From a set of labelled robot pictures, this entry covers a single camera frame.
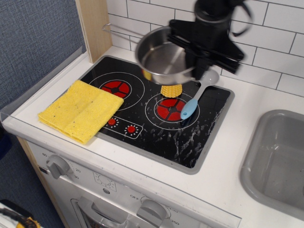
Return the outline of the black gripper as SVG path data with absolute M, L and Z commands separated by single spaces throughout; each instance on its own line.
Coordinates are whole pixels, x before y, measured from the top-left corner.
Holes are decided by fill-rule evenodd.
M 186 68 L 200 80 L 210 66 L 236 73 L 244 53 L 230 40 L 228 32 L 232 13 L 215 19 L 204 15 L 195 21 L 172 19 L 168 40 L 185 49 Z

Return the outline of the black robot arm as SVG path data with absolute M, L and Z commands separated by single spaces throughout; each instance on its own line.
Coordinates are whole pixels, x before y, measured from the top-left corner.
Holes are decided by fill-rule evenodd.
M 242 0 L 198 0 L 195 21 L 173 19 L 169 22 L 168 40 L 185 50 L 186 66 L 192 67 L 199 80 L 210 66 L 217 65 L 236 73 L 244 53 L 229 38 L 229 26 L 235 7 Z

